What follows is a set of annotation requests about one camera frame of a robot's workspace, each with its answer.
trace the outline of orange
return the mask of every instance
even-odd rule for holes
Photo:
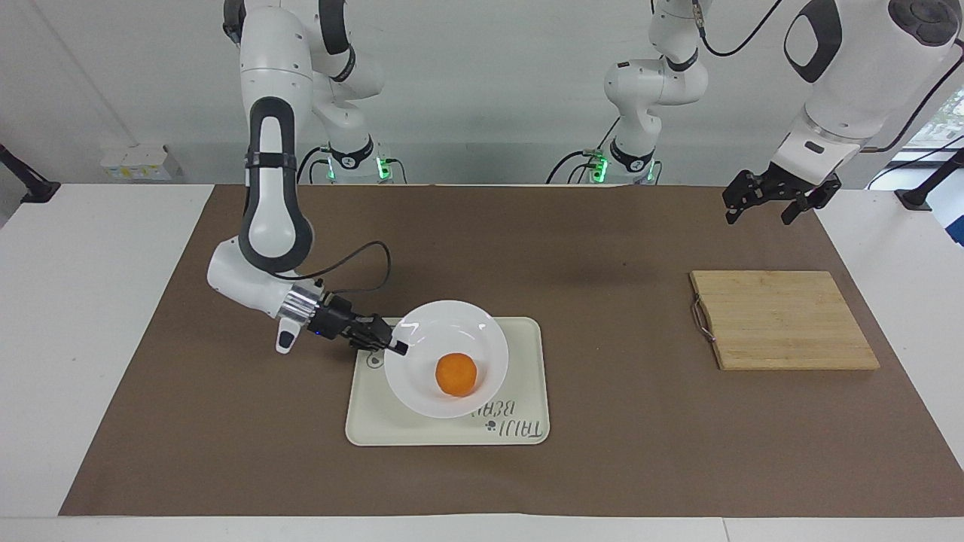
[[[478,368],[465,354],[445,354],[435,366],[435,381],[449,395],[464,397],[475,387]]]

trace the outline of round plate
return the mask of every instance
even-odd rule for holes
[[[392,335],[409,345],[405,356],[385,352],[388,385],[405,406],[429,418],[458,418],[495,397],[509,370],[509,345],[498,323],[462,301],[436,301],[409,312]],[[435,366],[445,354],[469,355],[478,367],[475,389],[453,397],[439,388]]]

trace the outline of printed logo on tray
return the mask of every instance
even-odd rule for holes
[[[473,418],[488,418],[487,431],[498,432],[499,437],[541,439],[546,436],[539,427],[539,420],[512,418],[516,413],[516,401],[490,401],[471,414]]]

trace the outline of table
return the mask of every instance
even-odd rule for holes
[[[22,206],[0,230],[0,532],[18,539],[209,539],[213,532],[300,539],[318,532],[412,539],[451,532],[531,537],[674,540],[959,539],[964,519],[446,518],[49,519],[56,515],[210,194],[210,186],[67,185]],[[964,366],[955,325],[964,316],[964,253],[928,214],[888,193],[842,192],[819,218],[943,432],[964,458]],[[144,255],[128,258],[124,255]],[[24,363],[29,352],[30,363]],[[84,360],[99,360],[99,366]]]

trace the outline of white wall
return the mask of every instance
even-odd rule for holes
[[[786,2],[739,55],[704,54],[706,97],[662,108],[664,183],[725,184],[765,167],[809,92],[782,51],[805,3]],[[719,0],[710,40],[732,47],[768,5]],[[350,0],[348,16],[357,48],[388,73],[383,94],[361,106],[412,181],[542,182],[614,119],[603,94],[608,66],[654,56],[644,0]],[[191,182],[239,182],[247,134],[237,50],[221,23],[220,0],[0,2],[0,141],[50,178],[101,182],[100,148],[129,132],[169,145]],[[65,69],[73,61],[79,69]],[[964,70],[918,124],[962,83]],[[323,141],[316,123],[302,147]],[[863,186],[887,161],[855,159],[842,170],[845,186]]]

